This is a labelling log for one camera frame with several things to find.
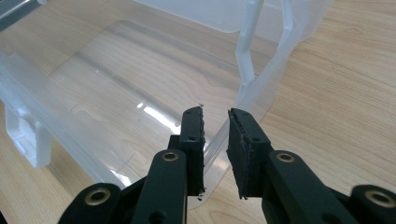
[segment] wooden table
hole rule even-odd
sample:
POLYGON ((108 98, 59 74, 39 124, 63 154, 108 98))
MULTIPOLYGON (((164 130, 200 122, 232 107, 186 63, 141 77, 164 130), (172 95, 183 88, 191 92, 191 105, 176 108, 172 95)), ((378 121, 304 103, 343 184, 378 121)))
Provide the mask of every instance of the wooden table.
MULTIPOLYGON (((20 38, 29 38, 19 26, 32 23, 35 29, 35 13, 62 17, 78 14, 92 2, 94 11, 111 1, 84 1, 78 7, 60 2, 62 11, 41 8, 0 34, 0 47, 7 49, 11 43, 18 48, 20 38)), ((100 32, 111 20, 92 21, 85 32, 100 32)), ((326 185, 346 194, 355 185, 369 183, 396 191, 395 21, 395 3, 336 0, 314 36, 291 54, 276 101, 261 122, 274 148, 298 153, 326 185)), ((86 24, 75 25, 78 29, 86 24)), ((48 27, 49 35, 62 34, 55 26, 51 30, 50 23, 48 27)), ((36 63, 43 64, 41 71, 50 73, 40 55, 57 52, 58 58, 51 60, 62 62, 88 41, 48 45, 64 46, 62 52, 55 47, 19 48, 30 48, 36 63)), ((0 209, 9 223, 54 223, 92 181, 56 142, 51 165, 33 169, 9 140, 1 107, 0 209)), ((188 219, 265 222, 260 200, 238 199, 231 171, 203 206, 189 211, 188 219)))

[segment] plastic bin wall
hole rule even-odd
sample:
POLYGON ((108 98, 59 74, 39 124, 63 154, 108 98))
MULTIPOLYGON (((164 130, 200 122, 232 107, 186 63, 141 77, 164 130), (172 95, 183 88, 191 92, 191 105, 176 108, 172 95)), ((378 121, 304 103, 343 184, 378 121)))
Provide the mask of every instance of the plastic bin wall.
POLYGON ((53 136, 93 180, 124 186, 147 174, 182 112, 204 105, 207 189, 189 200, 198 206, 230 166, 227 110, 263 118, 291 51, 331 1, 139 2, 67 11, 49 1, 25 18, 36 27, 21 20, 0 34, 7 130, 33 166, 49 162, 53 136))

